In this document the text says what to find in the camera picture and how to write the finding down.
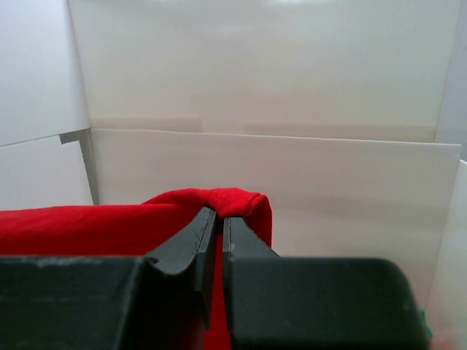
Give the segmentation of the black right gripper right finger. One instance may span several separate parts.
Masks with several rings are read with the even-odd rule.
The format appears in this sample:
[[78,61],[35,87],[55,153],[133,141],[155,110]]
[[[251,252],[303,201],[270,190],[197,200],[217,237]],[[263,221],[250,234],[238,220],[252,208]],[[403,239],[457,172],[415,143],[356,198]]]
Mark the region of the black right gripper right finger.
[[280,257],[240,217],[223,228],[233,349],[428,349],[401,269],[360,257]]

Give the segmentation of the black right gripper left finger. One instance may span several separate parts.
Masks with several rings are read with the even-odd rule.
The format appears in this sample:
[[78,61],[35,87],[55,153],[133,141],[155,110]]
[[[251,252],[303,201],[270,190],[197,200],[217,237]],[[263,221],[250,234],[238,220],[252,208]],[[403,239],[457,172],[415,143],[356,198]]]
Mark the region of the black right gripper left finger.
[[137,257],[1,259],[3,349],[202,349],[216,213]]

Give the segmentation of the red t-shirt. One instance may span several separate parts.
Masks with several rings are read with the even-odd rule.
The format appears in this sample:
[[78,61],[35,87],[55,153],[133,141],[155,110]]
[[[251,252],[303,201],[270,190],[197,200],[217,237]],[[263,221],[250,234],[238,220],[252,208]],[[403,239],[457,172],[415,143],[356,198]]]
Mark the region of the red t-shirt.
[[208,206],[220,219],[242,217],[272,243],[269,199],[239,188],[172,190],[140,204],[54,206],[1,212],[2,255],[143,255]]

